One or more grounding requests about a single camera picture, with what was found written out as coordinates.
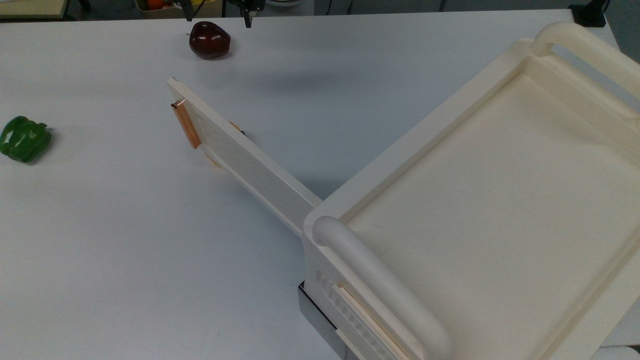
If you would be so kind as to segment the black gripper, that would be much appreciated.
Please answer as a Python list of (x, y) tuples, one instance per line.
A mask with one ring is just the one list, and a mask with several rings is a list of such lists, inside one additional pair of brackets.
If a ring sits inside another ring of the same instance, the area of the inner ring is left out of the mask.
[[(228, 3), (238, 7), (242, 14), (242, 18), (246, 28), (252, 27), (253, 12), (260, 12), (265, 9), (265, 0), (227, 0)], [(180, 8), (183, 11), (185, 20), (192, 22), (194, 19), (194, 5), (191, 0), (180, 0)]]

